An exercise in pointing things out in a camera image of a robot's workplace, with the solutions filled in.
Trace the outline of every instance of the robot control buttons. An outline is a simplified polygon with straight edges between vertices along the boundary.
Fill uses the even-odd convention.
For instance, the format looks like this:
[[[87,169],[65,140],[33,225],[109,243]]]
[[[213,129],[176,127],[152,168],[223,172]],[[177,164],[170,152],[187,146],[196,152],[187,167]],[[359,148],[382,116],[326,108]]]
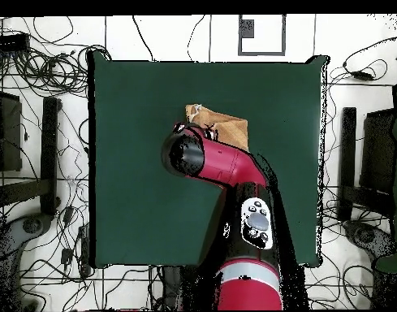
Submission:
[[[241,235],[243,240],[259,249],[273,247],[270,210],[258,197],[252,197],[241,206]]]
[[[255,228],[259,231],[267,231],[269,229],[269,220],[260,213],[253,213],[247,219],[247,224],[250,228]]]
[[[260,234],[260,237],[262,240],[267,241],[269,239],[269,237],[265,234],[265,232]]]

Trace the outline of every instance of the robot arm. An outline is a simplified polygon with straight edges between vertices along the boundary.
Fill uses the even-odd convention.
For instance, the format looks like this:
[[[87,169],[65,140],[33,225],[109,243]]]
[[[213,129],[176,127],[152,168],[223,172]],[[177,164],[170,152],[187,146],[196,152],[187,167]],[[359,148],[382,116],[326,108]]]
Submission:
[[[278,256],[277,234],[288,228],[275,182],[269,185],[251,154],[215,141],[209,129],[194,123],[175,125],[162,147],[162,163],[177,176],[224,188],[220,197],[224,207],[216,207],[221,212],[216,216],[216,235],[199,267],[203,280],[217,285],[202,283],[198,294],[216,288],[212,307],[217,310],[281,310],[281,278],[292,271],[288,260],[282,264]]]

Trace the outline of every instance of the power cord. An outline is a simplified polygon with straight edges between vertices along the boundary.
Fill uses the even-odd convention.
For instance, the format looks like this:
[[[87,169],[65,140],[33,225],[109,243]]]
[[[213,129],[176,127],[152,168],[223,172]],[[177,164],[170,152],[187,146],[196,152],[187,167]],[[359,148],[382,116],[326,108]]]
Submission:
[[[149,269],[145,269],[145,270],[130,269],[130,270],[126,271],[126,272],[123,274],[122,279],[119,281],[119,283],[118,283],[115,287],[113,287],[109,292],[106,293],[106,295],[105,295],[105,303],[104,303],[103,310],[104,310],[104,309],[107,309],[107,302],[108,302],[107,297],[109,296],[109,294],[111,294],[111,293],[114,292],[117,288],[120,287],[120,285],[123,283],[124,279],[126,278],[126,275],[127,275],[127,274],[129,274],[129,273],[145,273],[146,271],[149,271]]]
[[[140,39],[142,40],[142,42],[143,42],[144,46],[146,47],[146,49],[148,50],[148,52],[149,52],[149,54],[150,54],[150,58],[151,58],[151,60],[152,60],[152,61],[156,61],[156,60],[153,58],[152,51],[150,50],[150,48],[148,47],[148,45],[147,45],[147,44],[146,44],[146,42],[145,42],[145,39],[144,39],[144,38],[143,38],[143,36],[142,36],[142,32],[140,32],[139,25],[137,24],[137,22],[136,22],[136,19],[135,19],[135,16],[134,16],[134,15],[132,16],[132,20],[133,20],[133,23],[134,23],[134,24],[135,24],[135,26],[136,26],[137,33],[139,33],[139,37],[140,37]]]
[[[352,56],[354,56],[354,55],[360,53],[361,51],[366,51],[366,50],[368,50],[368,49],[370,49],[370,48],[373,48],[374,46],[378,46],[378,45],[380,45],[380,44],[382,44],[382,43],[385,43],[385,42],[387,42],[387,41],[395,41],[395,40],[397,40],[397,36],[395,36],[395,37],[389,37],[389,38],[386,38],[386,39],[384,39],[384,40],[381,40],[381,41],[378,41],[378,42],[376,42],[376,43],[373,43],[372,45],[369,45],[369,46],[367,46],[367,47],[365,47],[365,48],[362,48],[362,49],[360,49],[360,50],[358,50],[358,51],[352,53],[352,54],[349,55],[349,56],[345,59],[345,61],[343,62],[343,68],[345,69],[345,71],[346,71],[349,75],[353,76],[355,79],[358,79],[358,80],[363,80],[363,81],[376,81],[376,80],[380,80],[380,79],[383,78],[383,76],[386,74],[387,69],[388,69],[387,62],[386,62],[386,61],[384,61],[384,60],[382,60],[382,59],[378,59],[378,60],[375,60],[374,62],[371,63],[371,64],[373,64],[373,63],[376,63],[376,62],[380,61],[380,62],[383,62],[383,63],[385,64],[385,66],[386,66],[386,70],[385,70],[385,72],[384,72],[384,75],[383,75],[383,76],[380,76],[380,77],[378,77],[378,78],[376,77],[376,74],[375,74],[374,70],[373,70],[372,68],[369,67],[369,66],[371,66],[371,64],[368,66],[368,68],[369,68],[371,71],[373,71],[373,74],[374,74],[374,75],[371,75],[371,74],[365,72],[364,70],[361,70],[361,71],[349,71],[349,70],[347,69],[347,62],[348,62],[348,60],[349,60]]]
[[[69,17],[67,17],[71,26],[70,33],[65,35],[63,38],[55,41],[49,41],[41,36],[37,30],[36,17],[33,19],[33,25],[35,32],[39,39],[32,35],[31,30],[25,18],[20,17],[27,29],[26,32],[35,41],[42,44],[46,53],[42,53],[33,48],[29,52],[19,54],[18,56],[12,57],[0,57],[0,71],[3,71],[3,75],[9,75],[10,67],[15,67],[19,76],[28,84],[27,87],[21,88],[17,85],[17,88],[5,89],[31,89],[36,95],[43,97],[43,94],[39,94],[37,91],[45,92],[46,88],[49,88],[52,95],[61,95],[65,93],[71,93],[77,97],[86,98],[87,95],[87,74],[88,70],[83,66],[82,62],[87,63],[87,52],[89,50],[99,51],[105,56],[106,59],[111,60],[111,56],[106,48],[102,45],[76,45],[76,44],[59,44],[61,40],[68,37],[70,33],[74,31],[73,24]],[[19,30],[11,30],[11,33],[25,33]],[[52,46],[72,46],[83,48],[77,54],[76,50],[73,49],[69,54],[50,53],[45,45]]]
[[[202,18],[200,19],[200,20],[198,20],[198,22],[195,24],[195,26],[194,26],[194,29],[192,30],[192,32],[191,32],[191,36],[189,37],[189,41],[188,41],[188,45],[187,45],[187,53],[188,53],[188,57],[189,57],[189,59],[192,61],[192,58],[191,58],[191,55],[189,54],[189,45],[191,44],[191,39],[192,39],[192,36],[194,36],[194,32],[195,32],[195,29],[196,29],[196,27],[198,26],[198,24],[205,18],[205,16],[206,15],[203,15],[202,16]]]
[[[85,119],[83,122],[81,122],[80,126],[78,127],[78,137],[81,140],[81,142],[83,142],[85,145],[89,145],[89,143],[87,141],[85,141],[82,137],[81,137],[81,128],[84,126],[84,124],[88,122],[88,119]]]

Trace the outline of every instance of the green tabletop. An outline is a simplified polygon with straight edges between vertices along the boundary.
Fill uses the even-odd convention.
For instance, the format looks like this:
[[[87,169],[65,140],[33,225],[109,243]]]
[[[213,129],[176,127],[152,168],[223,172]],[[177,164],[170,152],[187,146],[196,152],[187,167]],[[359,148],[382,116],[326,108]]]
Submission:
[[[248,120],[250,151],[266,157],[278,177],[297,260],[318,264],[326,57],[308,63],[152,63],[107,61],[94,53],[94,61],[96,244],[90,255],[98,267],[197,263],[220,188],[171,175],[160,155],[175,121],[185,120],[185,106],[194,103]]]

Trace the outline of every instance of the brown paper bag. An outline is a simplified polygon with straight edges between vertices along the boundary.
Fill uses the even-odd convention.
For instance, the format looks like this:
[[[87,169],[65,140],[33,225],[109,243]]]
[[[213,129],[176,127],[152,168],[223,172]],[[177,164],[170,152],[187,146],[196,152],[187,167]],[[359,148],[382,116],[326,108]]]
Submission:
[[[187,105],[187,120],[202,128],[211,127],[218,141],[248,151],[247,120],[211,111],[199,104]]]

